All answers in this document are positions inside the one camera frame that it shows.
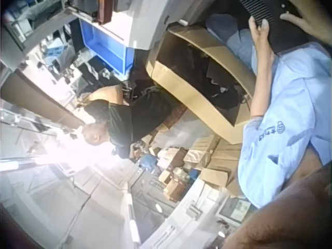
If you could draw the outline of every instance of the black ribbed object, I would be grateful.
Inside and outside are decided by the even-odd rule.
[[[289,13],[301,17],[296,7],[288,0],[240,0],[246,10],[261,25],[263,19],[270,24],[269,42],[274,53],[283,52],[308,42],[308,35],[292,23],[280,19]]]

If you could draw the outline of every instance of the blue bin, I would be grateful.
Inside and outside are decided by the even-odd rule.
[[[135,49],[128,48],[83,20],[79,20],[83,41],[120,76],[127,78],[134,63]]]

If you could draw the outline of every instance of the paper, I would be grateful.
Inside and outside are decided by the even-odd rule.
[[[250,205],[251,204],[247,201],[239,200],[230,217],[242,222],[250,208]]]

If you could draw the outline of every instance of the light blue shirt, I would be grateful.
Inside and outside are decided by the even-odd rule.
[[[256,55],[252,54],[255,71]],[[331,161],[331,59],[317,43],[282,56],[274,65],[271,104],[243,131],[238,177],[260,208],[281,191],[311,144],[323,165]]]

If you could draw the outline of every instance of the large open cardboard box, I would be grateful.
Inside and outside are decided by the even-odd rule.
[[[194,46],[220,64],[252,98],[255,75],[226,46],[203,27],[170,28],[151,50],[146,69],[150,77],[164,87],[215,133],[231,144],[242,142],[243,127],[250,118],[249,103],[231,110],[215,107],[193,85],[195,76],[190,66],[188,46]]]

